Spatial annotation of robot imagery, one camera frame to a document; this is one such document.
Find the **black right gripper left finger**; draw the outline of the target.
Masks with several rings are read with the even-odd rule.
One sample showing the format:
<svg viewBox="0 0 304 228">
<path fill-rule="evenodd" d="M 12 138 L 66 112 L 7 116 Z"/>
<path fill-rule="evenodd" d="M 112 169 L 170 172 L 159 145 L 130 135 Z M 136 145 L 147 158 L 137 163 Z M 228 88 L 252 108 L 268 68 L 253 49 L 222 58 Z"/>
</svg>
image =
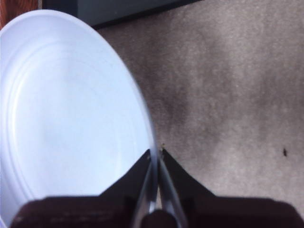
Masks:
<svg viewBox="0 0 304 228">
<path fill-rule="evenodd" d="M 150 207 L 151 153 L 98 196 L 48 197 L 25 204 L 12 228 L 130 228 Z"/>
</svg>

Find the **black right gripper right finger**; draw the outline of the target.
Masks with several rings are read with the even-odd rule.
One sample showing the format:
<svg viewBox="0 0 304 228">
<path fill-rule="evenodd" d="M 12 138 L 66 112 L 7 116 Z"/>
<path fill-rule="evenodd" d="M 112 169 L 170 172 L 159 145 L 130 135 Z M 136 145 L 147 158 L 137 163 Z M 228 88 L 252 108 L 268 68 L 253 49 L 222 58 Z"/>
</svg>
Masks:
<svg viewBox="0 0 304 228">
<path fill-rule="evenodd" d="M 189 175 L 165 150 L 160 156 L 163 208 L 182 228 L 302 228 L 290 204 L 269 198 L 217 196 Z"/>
</svg>

